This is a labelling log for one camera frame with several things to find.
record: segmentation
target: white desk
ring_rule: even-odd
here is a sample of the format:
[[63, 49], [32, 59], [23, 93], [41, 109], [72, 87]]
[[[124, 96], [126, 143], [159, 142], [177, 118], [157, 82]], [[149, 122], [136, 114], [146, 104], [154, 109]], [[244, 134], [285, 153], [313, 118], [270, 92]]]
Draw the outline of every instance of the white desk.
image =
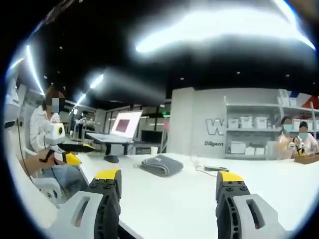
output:
[[[216, 178], [197, 172], [189, 156], [166, 154], [184, 169], [160, 178], [134, 168], [149, 155], [123, 156], [118, 164], [102, 156], [79, 154], [88, 182], [105, 169], [122, 170], [120, 225], [137, 239], [216, 239]], [[279, 214], [288, 231], [297, 229], [311, 209], [319, 189], [319, 162], [292, 160], [243, 161], [193, 157], [201, 163], [227, 167], [244, 178], [251, 194], [259, 194]]]

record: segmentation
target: face mask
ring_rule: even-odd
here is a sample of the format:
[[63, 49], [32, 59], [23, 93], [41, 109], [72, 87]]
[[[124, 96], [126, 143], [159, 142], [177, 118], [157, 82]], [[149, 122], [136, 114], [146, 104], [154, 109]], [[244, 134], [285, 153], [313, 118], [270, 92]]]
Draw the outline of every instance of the face mask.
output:
[[284, 130], [287, 132], [291, 132], [293, 130], [292, 124], [284, 124]]
[[308, 137], [308, 133], [299, 133], [299, 137], [300, 137], [302, 140], [306, 140], [307, 137]]

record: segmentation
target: chair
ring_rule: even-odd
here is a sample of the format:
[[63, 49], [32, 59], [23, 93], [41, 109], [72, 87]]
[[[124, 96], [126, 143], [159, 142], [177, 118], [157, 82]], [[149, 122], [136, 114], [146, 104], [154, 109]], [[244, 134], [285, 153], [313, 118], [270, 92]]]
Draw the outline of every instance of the chair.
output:
[[276, 141], [268, 141], [267, 151], [266, 151], [266, 160], [277, 160], [278, 153], [276, 150]]
[[[30, 142], [30, 120], [35, 107], [26, 104], [24, 106], [23, 127], [24, 127], [24, 152], [25, 157], [37, 155]], [[59, 208], [62, 202], [62, 194], [59, 183], [54, 178], [41, 178], [41, 172], [36, 173], [36, 177], [31, 177], [34, 185], [56, 206]]]

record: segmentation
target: shelving unit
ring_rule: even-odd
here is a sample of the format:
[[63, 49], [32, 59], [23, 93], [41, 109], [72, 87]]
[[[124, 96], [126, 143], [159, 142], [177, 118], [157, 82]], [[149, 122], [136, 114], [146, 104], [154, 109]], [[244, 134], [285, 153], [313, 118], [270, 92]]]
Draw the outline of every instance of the shelving unit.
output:
[[237, 141], [236, 138], [245, 139], [250, 137], [248, 143], [257, 143], [259, 145], [266, 146], [268, 141], [275, 141], [279, 136], [281, 128], [279, 127], [280, 120], [284, 116], [296, 116], [296, 115], [305, 115], [309, 116], [310, 120], [312, 119], [313, 130], [309, 130], [310, 133], [314, 134], [314, 137], [317, 138], [317, 124], [316, 116], [319, 119], [319, 110], [314, 109], [313, 103], [311, 102], [311, 108], [302, 108], [302, 107], [291, 107], [283, 106], [282, 104], [232, 104], [228, 103], [226, 97], [224, 97], [225, 103], [225, 122], [228, 124], [228, 119], [239, 119], [240, 116], [260, 116], [267, 115], [268, 119], [271, 122], [272, 128], [267, 129], [258, 129], [258, 128], [226, 128], [226, 149], [225, 149], [225, 158], [229, 159], [248, 159], [248, 160], [266, 160], [266, 149], [265, 155], [245, 155], [245, 154], [231, 154], [229, 142]]

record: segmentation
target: black ceiling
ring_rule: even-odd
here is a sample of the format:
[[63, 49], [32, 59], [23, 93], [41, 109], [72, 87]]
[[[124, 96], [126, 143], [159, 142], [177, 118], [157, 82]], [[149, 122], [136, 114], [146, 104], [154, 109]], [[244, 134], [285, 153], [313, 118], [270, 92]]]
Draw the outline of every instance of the black ceiling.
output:
[[[245, 39], [229, 37], [219, 42], [217, 48], [207, 44], [200, 48], [179, 44], [161, 54], [138, 58], [135, 52], [138, 37], [172, 22], [176, 18], [174, 12], [188, 10], [192, 2], [196, 1], [74, 1], [28, 41], [36, 56], [38, 74], [43, 81], [46, 76], [47, 82], [62, 82], [67, 89], [66, 98], [72, 101], [78, 99], [80, 92], [85, 93], [92, 78], [106, 69], [120, 69], [130, 75], [134, 72], [135, 79], [147, 72], [144, 79], [150, 86], [166, 86], [166, 98], [170, 98], [172, 89], [188, 86], [196, 89], [293, 88], [317, 94], [318, 66], [314, 65], [314, 52], [303, 43], [280, 45], [262, 40], [247, 43]], [[246, 0], [241, 4], [243, 2], [272, 6], [270, 0]], [[316, 24], [305, 20], [303, 27], [319, 46]], [[30, 83], [28, 76], [24, 81]], [[111, 109], [131, 103], [128, 100], [124, 100], [124, 104], [111, 102], [121, 101], [121, 97], [115, 95], [111, 99], [103, 92], [103, 86], [92, 91], [89, 105]]]

